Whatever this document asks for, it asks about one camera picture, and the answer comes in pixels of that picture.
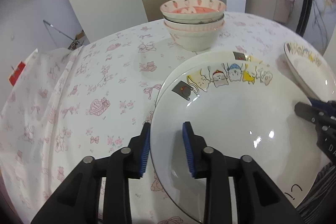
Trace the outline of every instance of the blue hat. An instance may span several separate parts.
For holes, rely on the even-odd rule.
[[[230,67],[229,70],[231,69],[241,69],[236,63],[233,63]]]

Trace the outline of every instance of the tablecloth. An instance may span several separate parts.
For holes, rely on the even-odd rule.
[[[225,21],[208,50],[253,55],[296,83],[284,43],[306,45],[305,40],[250,14],[227,12]],[[2,110],[0,124],[0,167],[23,223],[30,223],[83,157],[107,157],[139,135],[143,123],[152,119],[165,78],[199,53],[179,47],[158,20],[73,52],[34,54]],[[169,199],[150,158],[144,177],[129,185],[133,223],[195,223]]]

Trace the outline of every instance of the stack of bowls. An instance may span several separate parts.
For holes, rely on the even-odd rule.
[[[188,51],[209,48],[224,25],[220,0],[170,0],[160,6],[172,39]]]

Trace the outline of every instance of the metal screw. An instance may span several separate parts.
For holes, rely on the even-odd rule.
[[[129,154],[129,153],[131,153],[131,151],[132,150],[129,147],[123,147],[121,149],[121,153],[123,153],[123,154]]]
[[[251,162],[253,159],[250,155],[244,155],[241,157],[244,162]]]
[[[214,152],[213,148],[210,147],[210,146],[205,147],[205,148],[203,149],[203,151],[204,151],[205,153],[207,153],[207,154],[211,154],[211,153]]]
[[[83,162],[85,163],[85,164],[89,164],[90,162],[92,162],[93,161],[93,157],[91,157],[91,156],[86,156],[84,159],[83,159]]]

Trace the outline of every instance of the metal rod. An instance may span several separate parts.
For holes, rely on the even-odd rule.
[[[60,30],[58,30],[56,27],[54,27],[54,25],[50,24],[48,21],[45,21],[43,19],[43,22],[47,25],[49,25],[50,27],[54,28],[56,31],[58,31],[59,33],[65,35],[67,38],[71,39],[72,41],[74,41],[75,39],[71,38],[70,36],[66,35],[65,33],[61,32]]]

